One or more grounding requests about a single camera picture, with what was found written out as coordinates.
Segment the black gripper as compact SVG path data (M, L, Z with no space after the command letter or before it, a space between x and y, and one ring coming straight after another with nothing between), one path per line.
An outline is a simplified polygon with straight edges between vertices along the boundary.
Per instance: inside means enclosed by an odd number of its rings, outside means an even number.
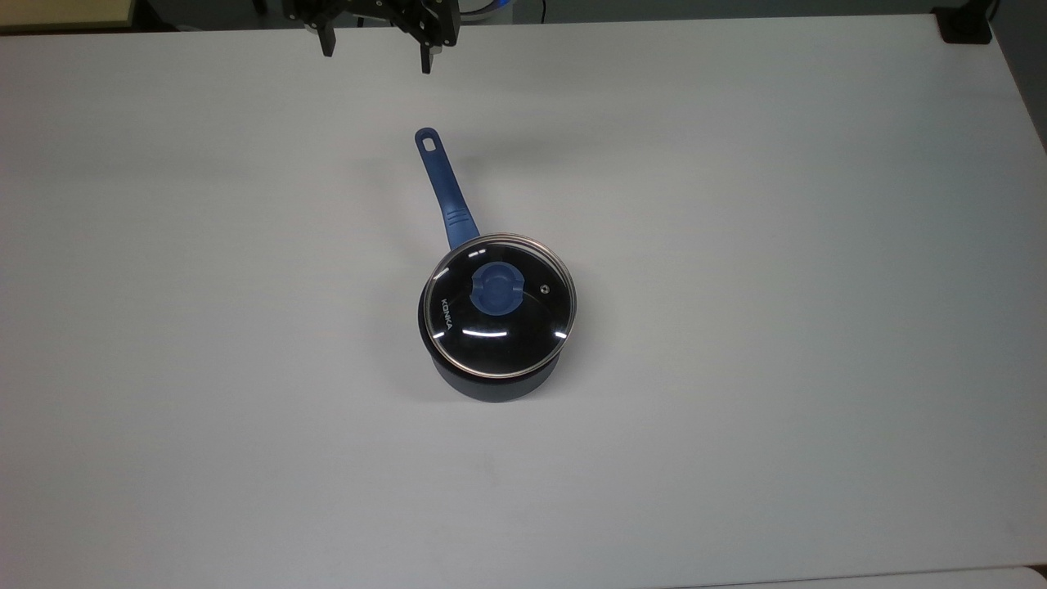
M435 56L444 46L455 46L461 28L456 1L284 1L285 18L317 33L324 56L333 56L333 22L343 14L386 21L420 44L421 71L433 72Z

